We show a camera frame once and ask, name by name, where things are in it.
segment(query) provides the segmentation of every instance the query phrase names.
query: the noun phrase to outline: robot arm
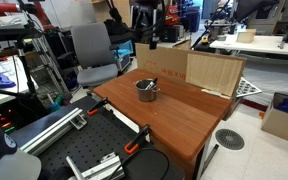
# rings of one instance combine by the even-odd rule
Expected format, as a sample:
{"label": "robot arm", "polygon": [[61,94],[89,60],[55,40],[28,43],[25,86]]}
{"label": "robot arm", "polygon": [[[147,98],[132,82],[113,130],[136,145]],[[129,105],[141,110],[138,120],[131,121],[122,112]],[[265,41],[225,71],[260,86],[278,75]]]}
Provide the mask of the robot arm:
{"label": "robot arm", "polygon": [[39,2],[34,2],[34,4],[23,4],[22,8],[20,4],[0,3],[0,16],[6,16],[6,12],[21,13],[22,10],[34,14],[41,22],[44,30],[54,28]]}

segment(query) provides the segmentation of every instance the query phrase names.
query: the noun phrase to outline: table top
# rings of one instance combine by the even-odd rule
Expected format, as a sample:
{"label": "table top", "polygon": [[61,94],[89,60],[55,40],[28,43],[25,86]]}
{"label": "table top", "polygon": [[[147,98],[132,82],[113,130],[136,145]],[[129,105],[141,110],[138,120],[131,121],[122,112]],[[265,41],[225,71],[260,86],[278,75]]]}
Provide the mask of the table top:
{"label": "table top", "polygon": [[[152,102],[141,102],[134,82],[158,77],[160,91]],[[136,69],[97,88],[100,97],[140,127],[150,124],[152,135],[177,155],[192,160],[231,105],[185,82]]]}
{"label": "table top", "polygon": [[284,48],[280,49],[278,45],[282,42],[282,36],[255,36],[252,43],[236,42],[237,35],[226,35],[226,41],[214,41],[210,47],[241,50],[261,53],[284,54],[288,55],[288,43],[285,43]]}
{"label": "table top", "polygon": [[[80,108],[83,113],[91,108],[96,101],[86,96],[68,106],[62,107],[27,126],[10,134],[22,146],[43,130],[54,124],[60,118],[75,108]],[[44,153],[40,154],[43,169],[52,172],[54,169],[67,165],[66,156],[71,156],[81,172],[99,163],[104,155],[112,151],[118,153],[121,159],[126,159],[128,154],[124,151],[124,143],[132,139],[136,132],[127,127],[110,111],[101,108],[99,113],[86,117],[88,124],[77,131],[70,130]],[[141,148],[153,148],[149,143],[141,144]],[[158,179],[165,170],[165,160],[159,153],[140,153],[123,166],[126,177],[129,179]],[[171,163],[166,179],[183,179],[184,172],[177,165]]]}
{"label": "table top", "polygon": [[[24,68],[23,68],[23,64],[22,62],[20,61],[20,59],[18,57],[14,57],[15,59],[15,62],[16,62],[16,69],[17,69],[17,75],[18,75],[18,80],[19,80],[19,92],[28,92],[28,87],[27,87],[27,79],[26,79],[26,76],[25,76],[25,72],[24,72]],[[16,74],[15,74],[15,67],[14,67],[14,64],[13,64],[13,59],[12,57],[9,57],[7,61],[5,62],[0,62],[0,72],[3,73],[5,72],[4,74],[6,76],[9,77],[9,79],[13,82],[15,82],[15,84],[17,84],[17,81],[16,81]],[[34,79],[32,78],[34,84],[35,84],[35,88],[37,89],[38,86],[36,84],[36,82],[34,81]],[[11,91],[11,92],[17,92],[17,86],[14,86],[12,88],[6,88],[6,89],[3,89],[3,90],[6,90],[6,91]],[[0,104],[3,104],[5,102],[8,102],[10,100],[13,100],[15,99],[14,96],[9,96],[9,95],[3,95],[3,94],[0,94]]]}

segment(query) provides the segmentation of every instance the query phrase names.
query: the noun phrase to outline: chair backrest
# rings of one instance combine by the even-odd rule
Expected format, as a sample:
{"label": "chair backrest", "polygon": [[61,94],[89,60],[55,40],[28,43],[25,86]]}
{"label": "chair backrest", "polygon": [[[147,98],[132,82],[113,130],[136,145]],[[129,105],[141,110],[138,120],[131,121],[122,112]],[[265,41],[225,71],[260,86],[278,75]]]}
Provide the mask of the chair backrest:
{"label": "chair backrest", "polygon": [[111,42],[104,23],[73,26],[71,33],[82,68],[114,63]]}

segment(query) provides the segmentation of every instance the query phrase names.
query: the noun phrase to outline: wooden table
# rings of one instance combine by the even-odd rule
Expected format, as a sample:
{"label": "wooden table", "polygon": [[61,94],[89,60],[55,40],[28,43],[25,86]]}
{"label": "wooden table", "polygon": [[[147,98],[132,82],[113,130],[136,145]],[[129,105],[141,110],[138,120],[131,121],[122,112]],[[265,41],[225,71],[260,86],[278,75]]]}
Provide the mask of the wooden table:
{"label": "wooden table", "polygon": [[[138,100],[134,82],[158,77],[160,91],[152,102]],[[193,177],[195,159],[217,124],[228,111],[231,100],[202,92],[200,88],[136,69],[94,89],[140,127],[150,124],[152,136],[168,155],[175,157]]]}

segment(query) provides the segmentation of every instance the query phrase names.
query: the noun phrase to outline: white desk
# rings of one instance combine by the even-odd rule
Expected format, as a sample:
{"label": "white desk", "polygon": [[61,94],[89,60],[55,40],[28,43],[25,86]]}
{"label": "white desk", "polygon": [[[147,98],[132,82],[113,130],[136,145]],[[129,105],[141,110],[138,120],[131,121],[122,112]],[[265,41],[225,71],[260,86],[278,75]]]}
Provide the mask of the white desk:
{"label": "white desk", "polygon": [[[19,58],[17,58],[17,57],[14,57],[14,58],[15,58],[15,62],[16,62],[17,75],[18,75],[18,80],[19,80],[19,84],[18,84],[19,92],[28,92],[27,79],[26,79],[26,76],[24,73],[23,64]],[[4,63],[6,66],[10,67],[12,72],[15,72],[15,67],[14,67],[12,57],[9,57],[6,62],[0,62],[0,63]],[[0,72],[5,72],[5,69],[1,65],[0,65]],[[15,73],[13,73],[13,75],[10,75],[9,73],[5,73],[5,75],[7,75],[9,77],[9,79],[12,80],[13,82],[15,82],[15,84],[17,85]],[[32,80],[34,82],[35,88],[37,89],[38,86],[37,86],[36,82],[34,81],[33,78],[32,78]],[[11,92],[17,92],[17,86],[14,86],[12,88],[6,88],[3,90],[11,91]],[[8,102],[8,101],[13,100],[13,99],[15,99],[14,96],[0,94],[0,104],[3,104],[5,102]]]}
{"label": "white desk", "polygon": [[214,41],[210,47],[288,55],[288,43],[285,43],[283,49],[277,47],[282,42],[282,38],[281,36],[255,36],[252,43],[239,43],[236,42],[237,35],[227,35],[226,41]]}

